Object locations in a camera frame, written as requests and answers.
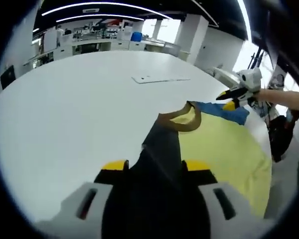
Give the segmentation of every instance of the blue cloth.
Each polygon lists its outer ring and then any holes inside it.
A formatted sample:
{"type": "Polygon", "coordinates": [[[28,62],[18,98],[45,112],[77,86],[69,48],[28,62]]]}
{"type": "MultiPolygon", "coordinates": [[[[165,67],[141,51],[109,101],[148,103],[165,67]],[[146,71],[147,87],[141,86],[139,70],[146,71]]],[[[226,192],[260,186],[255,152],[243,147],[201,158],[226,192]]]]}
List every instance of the blue cloth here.
{"type": "Polygon", "coordinates": [[[236,122],[240,125],[245,125],[247,116],[249,115],[249,111],[243,107],[239,107],[234,111],[225,111],[223,110],[223,106],[225,104],[212,104],[212,103],[203,103],[203,102],[195,102],[195,103],[201,112],[213,116],[222,117],[223,119],[236,122]]]}

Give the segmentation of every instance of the brown strap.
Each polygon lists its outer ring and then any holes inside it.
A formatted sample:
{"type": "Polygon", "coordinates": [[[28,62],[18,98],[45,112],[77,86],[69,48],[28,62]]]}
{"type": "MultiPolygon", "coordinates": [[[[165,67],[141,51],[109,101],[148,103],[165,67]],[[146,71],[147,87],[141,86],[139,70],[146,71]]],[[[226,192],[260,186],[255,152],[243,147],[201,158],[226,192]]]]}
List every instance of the brown strap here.
{"type": "Polygon", "coordinates": [[[157,121],[160,125],[168,127],[172,130],[179,131],[179,132],[191,132],[200,127],[201,124],[201,113],[199,108],[195,105],[195,102],[186,102],[185,106],[175,112],[167,113],[167,114],[159,114],[157,117],[157,121]],[[185,115],[189,113],[190,109],[194,107],[195,109],[195,117],[192,121],[187,124],[183,123],[175,123],[171,121],[178,116],[185,115]]]}

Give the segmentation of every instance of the white cabinet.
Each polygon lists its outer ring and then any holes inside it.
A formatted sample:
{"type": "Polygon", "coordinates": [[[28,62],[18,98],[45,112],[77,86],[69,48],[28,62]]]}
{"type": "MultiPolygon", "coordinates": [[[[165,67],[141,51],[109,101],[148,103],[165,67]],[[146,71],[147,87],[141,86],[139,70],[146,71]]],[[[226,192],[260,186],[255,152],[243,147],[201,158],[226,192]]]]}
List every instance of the white cabinet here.
{"type": "Polygon", "coordinates": [[[120,50],[127,51],[129,49],[128,41],[114,41],[111,42],[111,51],[120,50]]]}
{"type": "Polygon", "coordinates": [[[130,41],[129,50],[130,51],[144,51],[145,44],[137,41],[130,41]]]}
{"type": "Polygon", "coordinates": [[[61,46],[53,51],[53,59],[60,60],[73,55],[72,45],[61,46]]]}

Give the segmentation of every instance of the white desk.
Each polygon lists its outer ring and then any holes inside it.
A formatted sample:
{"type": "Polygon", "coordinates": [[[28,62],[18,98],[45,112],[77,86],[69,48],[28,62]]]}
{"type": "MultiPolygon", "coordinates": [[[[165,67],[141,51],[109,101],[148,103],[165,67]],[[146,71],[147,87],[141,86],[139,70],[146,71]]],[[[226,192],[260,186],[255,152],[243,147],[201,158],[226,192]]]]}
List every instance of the white desk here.
{"type": "Polygon", "coordinates": [[[234,74],[217,67],[214,67],[213,70],[216,73],[215,78],[225,86],[232,88],[234,85],[239,84],[239,79],[234,74]]]}
{"type": "MultiPolygon", "coordinates": [[[[117,39],[93,39],[93,40],[73,41],[73,42],[70,43],[70,45],[80,46],[80,45],[85,45],[85,44],[112,43],[112,42],[129,42],[129,41],[122,41],[122,40],[117,40],[117,39]]],[[[155,41],[143,40],[143,41],[141,41],[141,43],[143,43],[145,45],[153,46],[153,47],[158,47],[158,48],[163,48],[164,47],[164,43],[159,43],[159,42],[155,42],[155,41]]],[[[26,63],[24,63],[24,65],[30,63],[31,61],[33,61],[35,59],[38,59],[38,58],[42,57],[42,56],[44,56],[48,53],[51,53],[53,51],[55,51],[55,49],[51,50],[51,51],[44,52],[44,53],[39,54],[35,57],[32,57],[26,63]]],[[[187,56],[190,54],[190,52],[183,51],[183,50],[181,50],[180,52],[181,52],[181,54],[185,54],[187,56]]]]}
{"type": "MultiPolygon", "coordinates": [[[[31,221],[49,220],[106,162],[128,159],[132,166],[158,113],[186,100],[216,102],[226,89],[162,53],[97,52],[43,65],[0,94],[2,175],[31,221]],[[131,76],[140,74],[191,80],[137,84],[131,76]]],[[[271,156],[266,125],[253,111],[247,128],[271,156]]]]}

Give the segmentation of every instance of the window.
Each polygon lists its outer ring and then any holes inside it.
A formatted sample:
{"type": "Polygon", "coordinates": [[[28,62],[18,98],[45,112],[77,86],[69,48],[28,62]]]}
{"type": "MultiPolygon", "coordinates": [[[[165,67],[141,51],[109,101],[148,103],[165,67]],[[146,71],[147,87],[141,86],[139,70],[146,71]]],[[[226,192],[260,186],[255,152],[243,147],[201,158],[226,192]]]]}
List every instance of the window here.
{"type": "Polygon", "coordinates": [[[262,79],[261,79],[261,87],[262,88],[267,88],[269,81],[274,73],[273,66],[271,64],[271,59],[270,56],[267,52],[263,51],[263,59],[261,60],[259,69],[262,74],[262,79]]]}
{"type": "MultiPolygon", "coordinates": [[[[295,82],[295,80],[292,78],[292,76],[287,73],[285,77],[285,87],[284,91],[297,91],[299,92],[299,86],[295,82]]],[[[279,112],[280,115],[286,116],[287,107],[276,105],[276,110],[279,112]]]]}
{"type": "Polygon", "coordinates": [[[156,21],[156,19],[146,19],[142,27],[142,34],[148,35],[149,37],[153,37],[156,21]]]}
{"type": "MultiPolygon", "coordinates": [[[[233,68],[234,72],[239,72],[241,70],[247,70],[248,66],[252,60],[253,56],[256,56],[258,52],[258,46],[253,44],[250,41],[245,41],[241,51],[239,53],[239,56],[237,58],[236,64],[233,68]]],[[[263,55],[262,61],[260,63],[259,69],[262,74],[262,79],[261,79],[261,86],[262,88],[266,88],[268,86],[268,83],[271,79],[271,76],[273,74],[273,67],[271,64],[270,56],[268,55],[267,52],[262,51],[260,55],[263,55]]]]}
{"type": "Polygon", "coordinates": [[[160,29],[158,31],[158,40],[175,43],[177,32],[180,26],[180,20],[164,19],[161,21],[160,29]]]}
{"type": "Polygon", "coordinates": [[[250,41],[245,41],[233,68],[234,72],[239,72],[241,70],[247,70],[248,66],[252,60],[252,56],[258,51],[258,46],[250,41]]]}

